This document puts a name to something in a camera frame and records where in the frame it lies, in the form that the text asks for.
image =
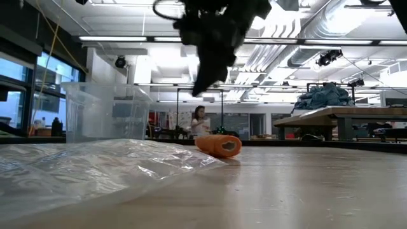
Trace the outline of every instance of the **blue tarp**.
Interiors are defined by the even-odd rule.
[[[349,93],[334,83],[327,83],[324,87],[312,87],[310,92],[299,97],[294,109],[314,110],[326,106],[353,106],[354,101]]]

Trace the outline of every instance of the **woman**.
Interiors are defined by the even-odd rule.
[[[208,124],[205,123],[205,107],[195,108],[194,119],[191,122],[191,132],[193,135],[204,135],[209,131]]]

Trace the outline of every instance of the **orange foam block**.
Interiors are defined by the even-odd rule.
[[[195,139],[195,146],[210,156],[227,158],[240,153],[242,142],[229,135],[205,135]]]

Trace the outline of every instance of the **wooden table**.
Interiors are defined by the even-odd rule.
[[[24,229],[407,228],[404,155],[243,147],[227,162],[129,202]]]
[[[354,137],[352,124],[376,121],[406,121],[407,108],[349,108],[327,107],[274,122],[279,128],[279,139],[285,139],[286,127],[319,127],[324,129],[327,141],[332,140],[332,129],[338,127],[341,141]]]

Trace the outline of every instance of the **plastic bag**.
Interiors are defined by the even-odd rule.
[[[0,146],[0,223],[95,199],[117,204],[223,165],[183,146],[130,139]]]

